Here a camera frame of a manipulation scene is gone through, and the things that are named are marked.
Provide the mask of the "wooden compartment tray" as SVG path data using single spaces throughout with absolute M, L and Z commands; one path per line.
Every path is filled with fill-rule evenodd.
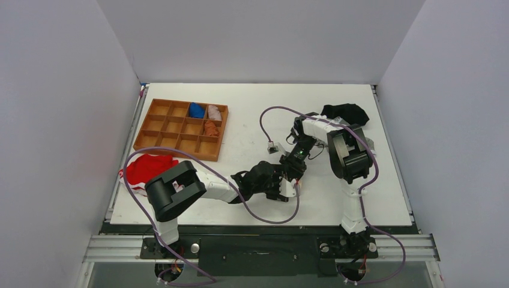
M 188 101 L 153 99 L 148 106 L 148 112 L 141 122 L 139 132 L 134 140 L 133 149 L 140 150 L 147 147 L 158 147 L 152 154 L 171 154 L 179 157 L 171 151 L 161 148 L 173 148 L 188 153 L 200 160 L 217 161 L 224 132 L 226 129 L 229 109 L 226 105 L 198 103 L 206 106 L 206 114 L 203 119 L 188 116 L 190 103 Z M 207 107 L 218 106 L 221 111 L 222 121 L 213 121 L 220 131 L 218 137 L 208 137 L 203 134 L 204 123 L 208 119 Z

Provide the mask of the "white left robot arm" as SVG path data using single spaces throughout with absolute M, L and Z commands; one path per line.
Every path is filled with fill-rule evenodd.
M 191 161 L 183 161 L 152 178 L 145 191 L 155 218 L 158 240 L 156 251 L 165 258 L 175 256 L 179 250 L 178 217 L 200 198 L 221 200 L 228 204 L 241 203 L 253 195 L 263 193 L 268 199 L 287 202 L 297 192 L 295 179 L 287 179 L 281 164 L 261 161 L 249 171 L 227 179 L 196 170 Z

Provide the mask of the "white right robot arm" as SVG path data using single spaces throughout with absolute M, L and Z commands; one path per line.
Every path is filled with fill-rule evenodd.
M 288 181 L 302 178 L 312 147 L 321 144 L 327 148 L 331 170 L 341 180 L 340 191 L 345 195 L 341 227 L 348 234 L 339 239 L 339 250 L 346 256 L 356 255 L 363 247 L 356 234 L 367 228 L 358 189 L 365 183 L 373 165 L 368 148 L 364 146 L 366 138 L 361 126 L 349 125 L 346 121 L 337 123 L 324 115 L 310 113 L 294 119 L 290 136 L 294 138 L 294 148 L 280 158 Z

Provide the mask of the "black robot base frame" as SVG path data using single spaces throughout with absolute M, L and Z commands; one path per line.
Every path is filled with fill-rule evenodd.
M 339 227 L 182 226 L 180 239 L 162 246 L 148 226 L 107 226 L 90 240 L 86 260 L 151 263 L 155 274 L 171 281 L 190 262 L 197 274 L 221 276 L 361 278 L 370 260 L 388 262 L 396 270 L 402 262 L 417 261 L 421 238 L 416 226 L 369 229 L 348 238 Z

